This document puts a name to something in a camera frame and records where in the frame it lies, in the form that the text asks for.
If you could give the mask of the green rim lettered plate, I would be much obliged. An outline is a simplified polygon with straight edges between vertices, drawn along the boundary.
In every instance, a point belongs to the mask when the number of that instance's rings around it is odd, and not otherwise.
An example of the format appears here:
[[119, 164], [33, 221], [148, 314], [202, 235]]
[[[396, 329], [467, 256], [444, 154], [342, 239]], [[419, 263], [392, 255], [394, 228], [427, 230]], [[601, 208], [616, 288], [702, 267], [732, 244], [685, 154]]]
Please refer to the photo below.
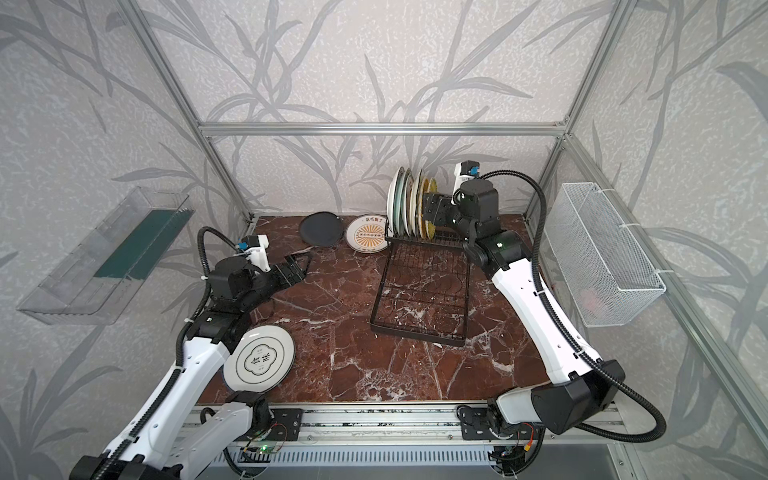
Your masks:
[[401, 178], [401, 175], [404, 173], [404, 169], [402, 167], [399, 167], [397, 172], [393, 175], [392, 182], [390, 184], [389, 190], [388, 190], [388, 196], [387, 196], [387, 220], [388, 220], [388, 227], [387, 227], [387, 233], [390, 237], [393, 237], [395, 235], [395, 197], [396, 197], [396, 188], [398, 185], [398, 182]]

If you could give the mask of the black round plate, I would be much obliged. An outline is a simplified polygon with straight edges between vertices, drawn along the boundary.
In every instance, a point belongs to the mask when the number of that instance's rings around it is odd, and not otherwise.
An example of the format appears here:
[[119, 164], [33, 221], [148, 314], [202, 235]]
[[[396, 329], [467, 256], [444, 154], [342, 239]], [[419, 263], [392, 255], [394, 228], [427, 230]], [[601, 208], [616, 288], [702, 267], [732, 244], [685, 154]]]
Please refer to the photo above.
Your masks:
[[299, 225], [299, 235], [313, 247], [333, 247], [345, 233], [343, 220], [328, 211], [316, 212], [303, 218]]

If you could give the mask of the mint green flower plate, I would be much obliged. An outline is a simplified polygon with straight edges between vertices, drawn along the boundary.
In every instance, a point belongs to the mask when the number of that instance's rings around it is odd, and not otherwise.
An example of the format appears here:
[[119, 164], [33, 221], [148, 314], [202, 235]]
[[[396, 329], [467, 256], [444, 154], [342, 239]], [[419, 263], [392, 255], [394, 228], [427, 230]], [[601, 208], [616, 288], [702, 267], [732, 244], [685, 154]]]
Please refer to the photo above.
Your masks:
[[401, 168], [395, 186], [395, 198], [393, 203], [394, 231], [397, 236], [406, 234], [405, 227], [405, 197], [408, 181], [411, 178], [411, 170]]

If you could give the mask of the orange woven bamboo plate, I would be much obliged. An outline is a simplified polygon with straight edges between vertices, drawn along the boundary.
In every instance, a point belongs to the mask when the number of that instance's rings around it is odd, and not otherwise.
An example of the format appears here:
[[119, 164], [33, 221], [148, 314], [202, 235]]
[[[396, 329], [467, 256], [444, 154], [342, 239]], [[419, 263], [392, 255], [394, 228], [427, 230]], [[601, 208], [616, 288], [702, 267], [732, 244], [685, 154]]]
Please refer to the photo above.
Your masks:
[[430, 240], [434, 233], [433, 228], [429, 226], [428, 221], [424, 217], [424, 213], [426, 212], [426, 204], [425, 201], [425, 195], [429, 192], [431, 179], [428, 177], [425, 177], [421, 181], [421, 186], [419, 190], [419, 197], [418, 197], [418, 220], [419, 220], [419, 229], [420, 229], [420, 235], [422, 239]]

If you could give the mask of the cream floral plate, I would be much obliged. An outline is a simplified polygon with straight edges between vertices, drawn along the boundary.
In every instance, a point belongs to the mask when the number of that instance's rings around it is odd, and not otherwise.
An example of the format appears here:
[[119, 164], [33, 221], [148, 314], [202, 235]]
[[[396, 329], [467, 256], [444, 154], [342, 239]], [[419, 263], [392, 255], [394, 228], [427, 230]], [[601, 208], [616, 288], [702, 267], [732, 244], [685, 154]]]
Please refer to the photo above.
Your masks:
[[414, 187], [414, 235], [419, 238], [424, 238], [424, 228], [422, 227], [422, 201], [423, 201], [423, 182], [425, 180], [424, 172], [419, 171], [417, 181]]

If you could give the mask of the white plate black emblem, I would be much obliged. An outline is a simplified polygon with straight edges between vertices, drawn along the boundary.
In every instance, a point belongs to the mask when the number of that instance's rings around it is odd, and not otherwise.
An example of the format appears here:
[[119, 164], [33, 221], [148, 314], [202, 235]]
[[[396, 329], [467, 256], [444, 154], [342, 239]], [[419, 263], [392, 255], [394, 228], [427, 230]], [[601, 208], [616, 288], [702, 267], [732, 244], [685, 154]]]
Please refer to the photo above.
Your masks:
[[232, 391], [267, 393], [289, 374], [296, 348], [287, 330], [262, 325], [249, 330], [227, 359], [224, 381]]

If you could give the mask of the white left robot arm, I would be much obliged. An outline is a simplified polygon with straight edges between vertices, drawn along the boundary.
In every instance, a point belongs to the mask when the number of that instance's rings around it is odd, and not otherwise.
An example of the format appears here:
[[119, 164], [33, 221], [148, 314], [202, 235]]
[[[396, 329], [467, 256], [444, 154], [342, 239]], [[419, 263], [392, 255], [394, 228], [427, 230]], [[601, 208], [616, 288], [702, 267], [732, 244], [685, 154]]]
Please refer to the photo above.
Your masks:
[[[203, 297], [175, 342], [174, 362], [148, 400], [105, 450], [84, 456], [72, 479], [194, 479], [242, 436], [271, 430], [266, 394], [290, 372], [296, 347], [276, 325], [253, 326], [251, 313], [305, 280], [309, 251], [268, 260], [269, 240], [249, 235], [235, 243], [217, 229], [197, 234]], [[213, 376], [224, 373], [231, 395], [180, 446], [185, 420]]]

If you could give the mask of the orange sunburst plate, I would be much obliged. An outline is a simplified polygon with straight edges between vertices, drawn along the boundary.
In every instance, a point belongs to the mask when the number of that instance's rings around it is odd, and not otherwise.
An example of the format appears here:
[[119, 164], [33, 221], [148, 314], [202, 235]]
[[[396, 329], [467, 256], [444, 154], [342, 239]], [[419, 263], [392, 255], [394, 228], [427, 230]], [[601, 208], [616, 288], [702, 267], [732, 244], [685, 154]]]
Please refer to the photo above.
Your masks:
[[359, 253], [379, 253], [388, 247], [387, 218], [368, 214], [354, 219], [347, 227], [345, 240]]
[[405, 224], [406, 234], [410, 237], [415, 237], [417, 233], [417, 227], [415, 222], [416, 216], [416, 196], [417, 196], [417, 183], [418, 177], [411, 170], [408, 171], [405, 190], [404, 190], [404, 214], [403, 221]]

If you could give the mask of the yellow woven plate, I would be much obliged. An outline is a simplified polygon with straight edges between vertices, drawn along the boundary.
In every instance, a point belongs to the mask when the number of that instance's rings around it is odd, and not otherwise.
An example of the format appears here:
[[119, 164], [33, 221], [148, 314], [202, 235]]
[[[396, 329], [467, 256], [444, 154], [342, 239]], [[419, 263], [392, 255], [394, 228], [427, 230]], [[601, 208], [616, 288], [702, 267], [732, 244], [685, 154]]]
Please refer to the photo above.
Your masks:
[[[426, 193], [434, 194], [438, 192], [438, 184], [435, 178], [430, 178], [428, 181]], [[426, 237], [428, 240], [432, 240], [435, 237], [436, 226], [434, 224], [434, 205], [431, 198], [424, 200], [424, 213], [423, 218], [425, 222]]]

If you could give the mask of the orange sunburst plate front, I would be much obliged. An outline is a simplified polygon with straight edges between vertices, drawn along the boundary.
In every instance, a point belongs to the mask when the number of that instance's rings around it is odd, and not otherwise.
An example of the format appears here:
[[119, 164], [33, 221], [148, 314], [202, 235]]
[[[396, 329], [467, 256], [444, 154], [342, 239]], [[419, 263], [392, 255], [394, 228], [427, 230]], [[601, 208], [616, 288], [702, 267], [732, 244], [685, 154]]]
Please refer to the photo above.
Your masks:
[[404, 214], [403, 221], [405, 224], [406, 234], [410, 237], [415, 237], [417, 233], [417, 227], [415, 222], [416, 216], [416, 196], [417, 196], [417, 183], [418, 177], [411, 170], [408, 171], [405, 190], [404, 190]]

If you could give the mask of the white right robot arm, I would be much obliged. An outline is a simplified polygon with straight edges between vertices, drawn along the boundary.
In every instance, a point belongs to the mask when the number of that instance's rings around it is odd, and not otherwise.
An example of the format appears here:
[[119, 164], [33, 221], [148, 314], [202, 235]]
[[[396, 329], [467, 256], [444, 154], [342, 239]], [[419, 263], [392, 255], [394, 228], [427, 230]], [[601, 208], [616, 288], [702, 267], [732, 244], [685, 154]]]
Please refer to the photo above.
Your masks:
[[[467, 259], [478, 266], [513, 307], [533, 340], [546, 369], [546, 382], [509, 390], [488, 401], [484, 419], [467, 405], [457, 408], [464, 425], [498, 440], [516, 438], [522, 428], [530, 432], [515, 456], [491, 453], [501, 475], [517, 476], [537, 459], [546, 432], [562, 434], [572, 428], [623, 443], [650, 443], [663, 437], [667, 421], [661, 411], [625, 384], [625, 372], [615, 360], [604, 360], [584, 340], [544, 284], [540, 249], [544, 227], [538, 225], [532, 245], [502, 228], [498, 192], [492, 178], [508, 175], [528, 183], [541, 204], [546, 196], [530, 176], [515, 170], [483, 174], [478, 162], [464, 161], [455, 168], [451, 194], [424, 196], [427, 221], [452, 229], [462, 240]], [[589, 424], [622, 393], [654, 420], [642, 433], [619, 433]]]

